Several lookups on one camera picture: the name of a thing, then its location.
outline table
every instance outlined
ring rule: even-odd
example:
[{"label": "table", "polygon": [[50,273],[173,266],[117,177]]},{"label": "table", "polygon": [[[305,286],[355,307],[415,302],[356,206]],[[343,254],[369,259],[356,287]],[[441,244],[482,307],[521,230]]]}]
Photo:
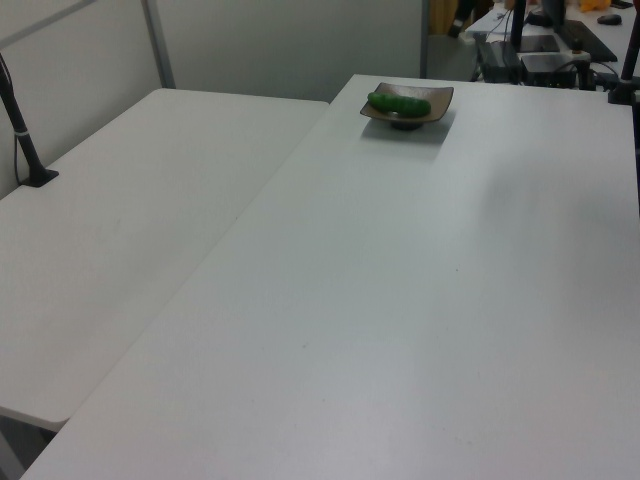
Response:
[{"label": "table", "polygon": [[355,76],[24,478],[636,478],[638,227],[606,95]]},{"label": "table", "polygon": [[327,105],[158,90],[0,202],[0,415],[57,431]]},{"label": "table", "polygon": [[[500,7],[494,7],[496,12],[507,13],[506,10]],[[598,23],[598,18],[602,15],[608,15],[616,13],[622,17],[622,24],[616,26],[608,26],[608,25],[600,25]],[[631,38],[631,30],[633,29],[633,22],[636,17],[635,8],[627,8],[624,10],[608,8],[607,10],[599,10],[599,11],[591,11],[582,13],[579,8],[575,5],[570,5],[567,7],[567,18],[570,20],[580,20],[584,23],[589,29],[607,46],[609,49],[616,54],[618,57],[617,62],[608,62],[607,64],[611,66],[618,74],[622,73],[622,66],[624,65],[624,59],[627,54],[627,48],[629,46],[629,39]],[[502,35],[504,33],[505,23],[503,22],[500,27],[497,28],[496,32],[500,32]],[[507,33],[511,32],[511,21],[509,22],[509,27],[507,29]],[[552,34],[552,30],[543,27],[536,27],[532,25],[525,25],[523,31],[523,35],[549,35]],[[569,49],[566,47],[564,42],[556,35],[553,34],[560,45],[562,51],[568,51]],[[608,72],[606,68],[603,68],[597,64],[592,65],[594,70],[601,72]],[[636,64],[636,68],[634,70],[634,75],[640,75],[640,63]]]}]

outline green cucumber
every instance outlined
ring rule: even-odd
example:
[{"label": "green cucumber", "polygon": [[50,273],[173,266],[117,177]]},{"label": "green cucumber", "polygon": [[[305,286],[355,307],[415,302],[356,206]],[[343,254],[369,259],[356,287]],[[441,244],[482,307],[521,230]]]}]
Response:
[{"label": "green cucumber", "polygon": [[395,112],[409,118],[424,117],[431,113],[431,104],[419,98],[371,92],[368,99],[373,108],[383,113]]}]

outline white wall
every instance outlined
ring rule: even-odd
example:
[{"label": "white wall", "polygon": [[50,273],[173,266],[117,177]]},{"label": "white wall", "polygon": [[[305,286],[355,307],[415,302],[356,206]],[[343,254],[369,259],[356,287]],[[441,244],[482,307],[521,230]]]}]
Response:
[{"label": "white wall", "polygon": [[0,42],[80,3],[81,0],[0,0]]},{"label": "white wall", "polygon": [[155,0],[177,88],[331,101],[418,77],[422,0]]},{"label": "white wall", "polygon": [[[0,15],[26,20],[29,8],[0,0]],[[38,0],[42,13],[70,0]],[[0,33],[0,39],[6,38]],[[98,0],[2,49],[18,104],[48,165],[152,90],[157,67],[138,0]],[[26,176],[20,152],[21,175]],[[13,129],[0,108],[0,198],[15,188]]]}]

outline brown plate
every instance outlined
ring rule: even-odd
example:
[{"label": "brown plate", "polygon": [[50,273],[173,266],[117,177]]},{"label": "brown plate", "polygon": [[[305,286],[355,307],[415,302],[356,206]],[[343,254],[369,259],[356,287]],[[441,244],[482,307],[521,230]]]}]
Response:
[{"label": "brown plate", "polygon": [[362,107],[360,113],[369,118],[391,122],[391,126],[400,130],[414,130],[429,122],[437,122],[447,113],[451,99],[453,98],[453,87],[430,88],[430,87],[404,87],[402,85],[392,85],[381,83],[376,88],[376,93],[391,93],[405,97],[414,97],[428,100],[431,103],[431,113],[424,117],[402,117],[393,112],[381,112],[371,106],[369,102]]}]

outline gray floor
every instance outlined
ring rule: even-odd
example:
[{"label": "gray floor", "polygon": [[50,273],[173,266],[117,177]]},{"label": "gray floor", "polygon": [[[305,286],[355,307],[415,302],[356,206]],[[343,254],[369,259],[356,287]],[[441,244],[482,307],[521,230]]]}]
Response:
[{"label": "gray floor", "polygon": [[427,78],[468,82],[475,67],[475,44],[447,35],[429,35]]},{"label": "gray floor", "polygon": [[52,432],[0,417],[0,480],[18,480],[52,438]]}]

